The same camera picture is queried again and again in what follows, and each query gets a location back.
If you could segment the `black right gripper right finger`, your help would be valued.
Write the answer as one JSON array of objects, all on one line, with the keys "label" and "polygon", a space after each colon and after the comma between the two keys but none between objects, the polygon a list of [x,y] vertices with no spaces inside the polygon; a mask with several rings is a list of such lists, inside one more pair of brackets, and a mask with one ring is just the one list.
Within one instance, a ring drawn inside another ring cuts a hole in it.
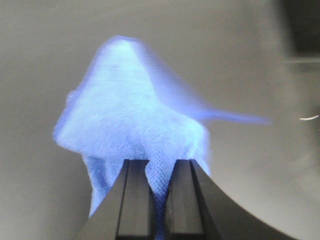
[{"label": "black right gripper right finger", "polygon": [[242,208],[194,160],[178,160],[165,212],[168,240],[263,240],[265,224]]}]

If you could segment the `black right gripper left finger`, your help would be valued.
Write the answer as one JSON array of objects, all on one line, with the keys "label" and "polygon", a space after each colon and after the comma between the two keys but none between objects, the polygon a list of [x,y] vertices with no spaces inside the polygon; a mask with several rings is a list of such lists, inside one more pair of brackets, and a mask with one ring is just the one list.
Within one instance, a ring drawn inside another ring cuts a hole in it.
[{"label": "black right gripper left finger", "polygon": [[83,240],[153,240],[154,205],[147,160],[125,160],[112,189],[82,228]]}]

